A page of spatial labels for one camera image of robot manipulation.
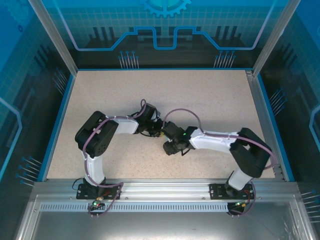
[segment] glass panel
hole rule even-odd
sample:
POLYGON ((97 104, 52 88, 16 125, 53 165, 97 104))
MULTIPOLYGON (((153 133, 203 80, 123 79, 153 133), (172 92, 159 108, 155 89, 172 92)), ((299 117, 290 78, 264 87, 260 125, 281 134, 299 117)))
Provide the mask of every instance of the glass panel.
POLYGON ((287 0, 44 0, 81 69, 251 68, 287 0))
POLYGON ((319 9, 317 0, 300 2, 261 71, 293 175, 302 192, 320 192, 319 9))
POLYGON ((0 16, 0 232, 12 240, 70 72, 27 0, 0 1, 0 16))

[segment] black wire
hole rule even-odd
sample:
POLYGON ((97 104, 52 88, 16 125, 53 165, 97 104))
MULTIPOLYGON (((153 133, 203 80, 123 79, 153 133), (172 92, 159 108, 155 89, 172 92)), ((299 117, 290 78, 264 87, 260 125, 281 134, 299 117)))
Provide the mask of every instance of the black wire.
POLYGON ((186 155, 190 150, 191 150, 191 149, 188 149, 188 150, 187 150, 187 151, 185 151, 185 152, 183 152, 183 151, 181 150, 181 156, 186 155))
POLYGON ((78 189, 74 189, 74 186, 75 186, 76 182, 79 181, 80 179, 83 179, 83 177, 79 177, 78 179, 76 179, 76 180, 73 182, 73 184, 72 184, 72 189, 73 189, 73 190, 78 190, 78 189))
POLYGON ((146 137, 152 138, 152 136, 147 135, 147 134, 144 134, 144 133, 142 133, 142 132, 140 132, 140 134, 141 134, 141 135, 143 135, 143 136, 146 136, 146 137))

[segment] cable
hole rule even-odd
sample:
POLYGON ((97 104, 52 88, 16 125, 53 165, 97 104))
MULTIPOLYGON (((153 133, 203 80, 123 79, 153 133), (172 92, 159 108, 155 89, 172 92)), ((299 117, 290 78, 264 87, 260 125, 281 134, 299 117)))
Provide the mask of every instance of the cable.
MULTIPOLYGON (((231 211, 238 213, 240 216, 244 215, 240 211, 237 211, 237 210, 231 210, 231 211)), ((251 216, 251 215, 247 215, 247 216, 252 218, 253 220, 257 221, 258 223, 260 223, 271 235, 273 235, 275 237, 275 239, 279 239, 279 237, 269 227, 267 227, 262 221, 260 221, 258 218, 251 216)))
POLYGON ((252 203, 251 203, 251 205, 250 205, 249 209, 248 209, 247 211, 245 211, 245 212, 241 212, 241 216, 245 216, 245 215, 247 215, 247 214, 251 211, 251 209, 254 207, 254 205, 256 204, 256 199, 257 199, 257 191, 256 191, 256 187, 255 187, 255 185, 254 185, 254 182, 253 182, 253 181, 250 181, 250 183, 251 183, 252 188, 253 188, 254 198, 253 198, 253 201, 252 201, 252 203))
POLYGON ((153 136, 150 136, 150 135, 147 135, 147 134, 144 134, 142 132, 140 132, 141 135, 145 136, 145 137, 149 137, 149 138, 153 138, 153 136))
POLYGON ((200 118, 198 117, 197 114, 195 114, 193 111, 189 110, 189 109, 185 109, 185 108, 176 108, 176 109, 173 109, 171 110, 170 112, 168 112, 164 119, 163 119, 163 125, 162 127, 165 127, 165 124, 166 124, 166 119, 167 117, 172 114, 173 112, 176 112, 176 111, 186 111, 188 113, 191 113, 193 116, 195 116, 195 118, 197 119, 198 121, 198 125, 199 125, 199 129, 201 130, 201 132, 207 136, 210 136, 210 137, 215 137, 215 138, 231 138, 231 139, 239 139, 239 140, 243 140, 243 141, 246 141, 248 143, 251 143, 251 144, 254 144, 256 146, 258 146, 259 148, 265 150, 268 154, 270 154, 271 156, 271 159, 273 161, 271 161, 271 164, 269 166, 266 166, 264 169, 269 169, 269 168, 272 168, 273 165, 276 164, 276 156, 274 155, 274 153, 272 151, 270 151, 267 147, 263 146, 262 144, 256 142, 256 141, 253 141, 249 138, 246 138, 246 137, 242 137, 242 136, 235 136, 235 135, 228 135, 228 134, 215 134, 215 133, 207 133, 203 130, 202 128, 202 124, 201 124, 201 121, 200 121, 200 118))
POLYGON ((83 179, 83 177, 79 177, 78 179, 76 179, 76 180, 73 182, 73 184, 72 184, 72 189, 73 189, 73 190, 78 190, 78 189, 75 189, 74 186, 75 186, 76 182, 78 182, 80 179, 83 179))
MULTIPOLYGON (((146 101, 145 99, 142 99, 141 102, 140 102, 140 106, 141 106, 141 108, 143 107, 143 109, 141 109, 140 113, 138 113, 138 115, 136 115, 136 116, 111 116, 111 117, 107 117, 105 120, 103 120, 103 121, 99 124, 99 126, 97 126, 97 127, 95 128, 95 130, 91 133, 91 135, 88 137, 88 139, 86 140, 86 142, 85 142, 84 145, 83 145, 82 152, 83 152, 83 156, 84 156, 84 170, 85 170, 85 174, 87 175, 88 179, 89 179, 94 185, 96 185, 96 186, 98 186, 98 187, 101 187, 101 188, 120 187, 120 188, 118 189, 116 195, 114 196, 114 199, 113 199, 112 202, 110 203, 109 207, 108 207, 104 212, 102 212, 101 214, 99 214, 100 216, 106 214, 106 213, 109 211, 109 209, 112 207, 112 205, 114 204, 115 200, 116 200, 117 197, 119 196, 119 194, 120 194, 120 192, 121 192, 121 189, 122 189, 124 183, 123 183, 123 182, 120 182, 120 183, 111 184, 111 185, 101 185, 101 184, 98 184, 97 182, 95 182, 95 181, 91 178, 91 176, 90 176, 90 174, 89 174, 89 171, 88 171, 88 163, 87 163, 87 162, 88 162, 88 161, 87 161, 87 160, 88 160, 88 154, 86 153, 86 148, 87 148, 89 142, 91 141, 91 139, 94 137, 94 135, 95 135, 95 134, 99 131, 99 129, 100 129, 106 122, 108 122, 109 120, 112 120, 112 119, 115 119, 115 118, 117 118, 117 119, 136 119, 136 118, 140 117, 140 116, 143 114, 143 112, 146 110, 147 101, 146 101)), ((92 205, 88 208, 88 213, 89 213, 90 215, 93 215, 92 212, 91 212, 91 210, 90 210, 91 207, 92 207, 92 205)))

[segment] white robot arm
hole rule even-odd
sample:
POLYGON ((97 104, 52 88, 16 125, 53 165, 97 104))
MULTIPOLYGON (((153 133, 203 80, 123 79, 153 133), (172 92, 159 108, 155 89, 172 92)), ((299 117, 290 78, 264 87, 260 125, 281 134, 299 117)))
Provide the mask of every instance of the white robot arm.
MULTIPOLYGON (((103 113, 96 111, 82 126, 75 136, 75 141, 78 143, 80 150, 83 149, 85 142, 96 127, 106 118, 103 113)), ((173 122, 164 123, 160 119, 157 109, 147 103, 143 114, 136 119, 115 118, 107 121, 88 143, 86 147, 88 173, 95 183, 104 184, 102 154, 106 151, 113 135, 139 134, 144 131, 148 132, 151 137, 159 137, 163 133, 169 139, 163 144, 163 149, 167 155, 179 152, 184 155, 188 151, 196 149, 211 149, 231 154, 237 162, 238 168, 232 172, 225 184, 226 192, 230 196, 235 191, 241 191, 252 178, 259 178, 270 157, 266 151, 256 145, 232 138, 232 136, 245 137, 270 149, 248 128, 243 128, 239 132, 207 131, 205 134, 195 126, 189 126, 184 130, 177 127, 173 122)), ((85 180, 91 186, 96 186, 87 176, 85 176, 85 180)))

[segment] beige tabletop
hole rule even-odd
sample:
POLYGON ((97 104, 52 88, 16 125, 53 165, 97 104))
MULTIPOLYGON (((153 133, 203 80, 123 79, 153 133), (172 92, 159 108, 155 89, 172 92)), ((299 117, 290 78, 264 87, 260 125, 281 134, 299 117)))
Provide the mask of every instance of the beige tabletop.
MULTIPOLYGON (((200 117, 203 128, 238 132, 242 127, 263 138, 244 70, 79 71, 58 136, 48 179, 84 177, 84 160, 75 135, 94 111, 126 116, 140 110, 144 98, 164 117, 187 108, 200 117)), ((168 118, 182 128, 197 126, 187 112, 168 118)), ((167 156, 164 137, 117 134, 103 155, 107 178, 199 179, 227 178, 237 164, 230 154, 199 149, 185 156, 167 156)), ((262 177, 273 178, 271 169, 262 177)))

